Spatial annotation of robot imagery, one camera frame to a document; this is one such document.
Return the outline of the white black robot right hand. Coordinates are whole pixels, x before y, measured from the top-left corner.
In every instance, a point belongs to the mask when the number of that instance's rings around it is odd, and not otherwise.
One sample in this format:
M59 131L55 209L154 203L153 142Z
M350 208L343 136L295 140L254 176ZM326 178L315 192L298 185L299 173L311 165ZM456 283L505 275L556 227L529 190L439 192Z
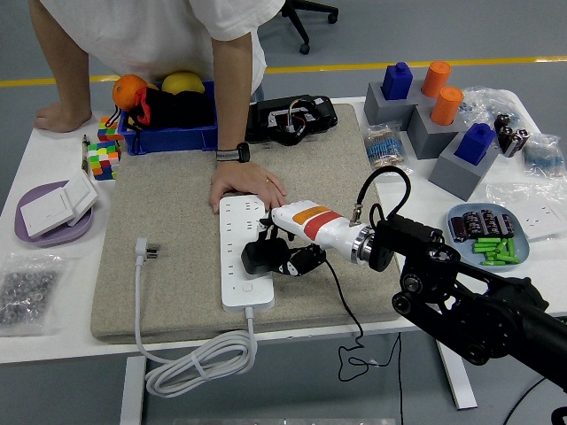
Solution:
M279 274L301 276L326 260L328 249L360 264L362 247L370 236L361 222L361 205L347 218L324 205L304 200L267 212L258 225L258 239L246 246L259 249L255 265Z

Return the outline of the person's left hand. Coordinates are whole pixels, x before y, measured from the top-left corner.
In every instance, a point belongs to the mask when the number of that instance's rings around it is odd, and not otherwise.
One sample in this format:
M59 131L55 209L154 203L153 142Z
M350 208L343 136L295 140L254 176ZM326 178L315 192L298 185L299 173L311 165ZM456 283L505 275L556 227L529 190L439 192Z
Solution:
M268 210L287 203L287 192L279 178L254 162L217 163L209 196L214 213L219 212L221 199L231 191L257 195Z

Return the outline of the person's right hand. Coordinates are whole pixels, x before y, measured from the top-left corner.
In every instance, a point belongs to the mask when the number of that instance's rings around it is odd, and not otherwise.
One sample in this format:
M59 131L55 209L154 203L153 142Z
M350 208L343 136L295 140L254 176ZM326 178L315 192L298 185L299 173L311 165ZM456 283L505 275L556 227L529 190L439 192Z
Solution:
M83 126L92 117L90 108L69 109L54 103L35 113L34 127L55 133L68 133Z

